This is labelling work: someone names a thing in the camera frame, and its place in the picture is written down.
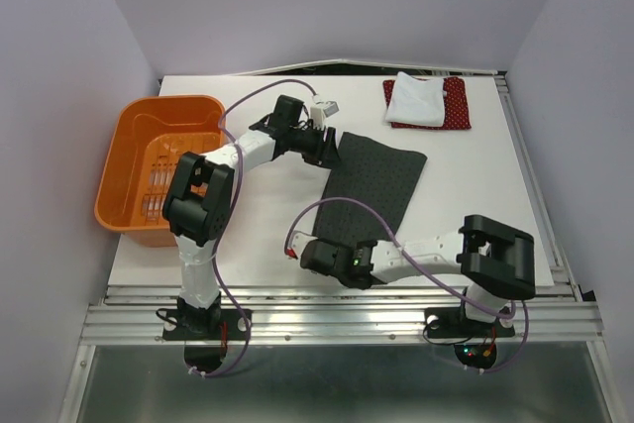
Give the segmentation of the dark grey dotted skirt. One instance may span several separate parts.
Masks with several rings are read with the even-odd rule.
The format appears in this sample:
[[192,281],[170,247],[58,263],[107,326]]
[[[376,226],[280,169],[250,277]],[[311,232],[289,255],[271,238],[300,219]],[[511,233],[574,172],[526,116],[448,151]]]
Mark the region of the dark grey dotted skirt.
[[312,234],[349,247],[386,240],[387,233],[366,205],[396,232],[414,194],[427,157],[388,147],[373,139],[344,133],[341,163],[329,174],[317,208]]

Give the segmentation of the white skirt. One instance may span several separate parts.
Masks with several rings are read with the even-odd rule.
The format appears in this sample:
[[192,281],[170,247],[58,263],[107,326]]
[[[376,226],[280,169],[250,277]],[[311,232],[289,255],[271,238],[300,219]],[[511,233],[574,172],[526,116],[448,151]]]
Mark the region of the white skirt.
[[445,121],[444,79],[418,79],[399,71],[385,121],[421,127],[441,127]]

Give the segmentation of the red polka dot skirt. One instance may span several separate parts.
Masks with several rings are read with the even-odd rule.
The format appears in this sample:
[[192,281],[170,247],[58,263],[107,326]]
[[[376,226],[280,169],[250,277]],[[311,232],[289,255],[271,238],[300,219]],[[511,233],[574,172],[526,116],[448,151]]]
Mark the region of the red polka dot skirt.
[[465,82],[457,76],[444,78],[445,121],[440,127],[417,126],[390,122],[393,129],[427,131],[468,131],[472,128]]

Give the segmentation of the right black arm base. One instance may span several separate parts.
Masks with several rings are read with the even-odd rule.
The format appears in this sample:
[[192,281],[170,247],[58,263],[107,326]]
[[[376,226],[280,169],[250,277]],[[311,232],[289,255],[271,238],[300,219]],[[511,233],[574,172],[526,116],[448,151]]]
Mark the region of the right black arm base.
[[513,325],[504,327],[498,319],[480,322],[466,317],[462,306],[428,307],[424,311],[425,330],[433,340],[465,340],[472,338],[511,338]]

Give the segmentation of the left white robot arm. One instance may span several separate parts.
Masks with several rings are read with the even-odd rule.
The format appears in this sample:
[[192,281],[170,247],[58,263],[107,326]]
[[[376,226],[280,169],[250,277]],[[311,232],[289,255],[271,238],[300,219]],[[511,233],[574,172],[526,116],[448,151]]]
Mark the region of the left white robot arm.
[[281,95],[273,111],[237,140],[204,154],[187,152],[177,163],[162,216],[179,253],[177,309],[186,315],[186,326],[197,337],[211,337],[220,328],[220,289],[212,262],[244,174],[287,152],[323,168],[340,162],[336,130],[325,125],[339,111],[337,103],[314,98],[305,121],[303,110],[302,101]]

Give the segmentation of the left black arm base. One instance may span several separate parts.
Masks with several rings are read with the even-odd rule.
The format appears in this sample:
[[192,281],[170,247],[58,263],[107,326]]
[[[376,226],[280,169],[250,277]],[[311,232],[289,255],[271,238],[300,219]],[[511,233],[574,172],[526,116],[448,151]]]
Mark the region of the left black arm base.
[[220,308],[210,317],[192,317],[169,308],[159,308],[155,314],[163,324],[162,338],[168,342],[244,341],[252,319],[250,309],[244,310],[244,318],[235,308]]

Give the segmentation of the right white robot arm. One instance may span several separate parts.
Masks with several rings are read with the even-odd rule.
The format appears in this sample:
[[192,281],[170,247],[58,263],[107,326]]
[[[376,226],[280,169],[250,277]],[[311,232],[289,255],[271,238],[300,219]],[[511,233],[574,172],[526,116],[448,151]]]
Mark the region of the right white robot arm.
[[370,240],[354,246],[294,231],[287,254],[300,267],[366,290],[422,275],[446,289],[441,275],[462,275],[471,283],[456,310],[459,328],[477,334],[499,318],[504,306],[536,295],[534,238],[481,215],[470,215],[456,232],[396,245]]

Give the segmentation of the orange plastic bin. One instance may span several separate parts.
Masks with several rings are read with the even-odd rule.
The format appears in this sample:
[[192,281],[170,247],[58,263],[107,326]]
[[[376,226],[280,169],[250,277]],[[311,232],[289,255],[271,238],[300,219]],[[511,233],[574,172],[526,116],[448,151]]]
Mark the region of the orange plastic bin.
[[94,205],[105,229],[140,246],[173,247],[162,207],[180,156],[225,143],[223,104],[206,95],[146,97],[120,114]]

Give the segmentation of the aluminium mounting rail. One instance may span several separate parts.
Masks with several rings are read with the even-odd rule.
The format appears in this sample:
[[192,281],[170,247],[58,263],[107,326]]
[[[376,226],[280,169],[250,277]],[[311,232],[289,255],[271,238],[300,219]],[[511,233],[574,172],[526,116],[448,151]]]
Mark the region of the aluminium mounting rail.
[[[86,312],[83,345],[158,345],[160,307],[174,303],[173,286],[111,286]],[[367,291],[332,286],[248,286],[233,289],[235,299],[253,312],[256,346],[417,344],[425,312],[454,306],[457,299],[431,287],[380,287]],[[514,320],[518,337],[538,342],[592,342],[603,324],[594,302],[578,300],[567,286],[538,295],[528,304],[530,321]]]

